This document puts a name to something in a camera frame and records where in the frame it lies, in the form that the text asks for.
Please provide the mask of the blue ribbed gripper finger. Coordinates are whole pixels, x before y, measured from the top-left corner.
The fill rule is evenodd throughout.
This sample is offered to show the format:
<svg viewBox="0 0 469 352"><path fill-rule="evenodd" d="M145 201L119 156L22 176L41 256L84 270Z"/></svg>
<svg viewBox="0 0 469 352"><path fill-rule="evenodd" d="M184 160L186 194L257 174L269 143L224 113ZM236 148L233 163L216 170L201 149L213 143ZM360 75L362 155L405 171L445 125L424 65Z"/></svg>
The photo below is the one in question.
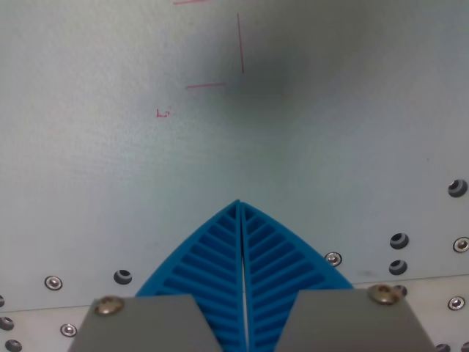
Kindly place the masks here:
<svg viewBox="0 0 469 352"><path fill-rule="evenodd" d="M241 202L235 200L188 236L136 297L190 295L223 351L246 351Z"/></svg>
<svg viewBox="0 0 469 352"><path fill-rule="evenodd" d="M400 289L355 289L285 226L240 211L250 351L435 349Z"/></svg>

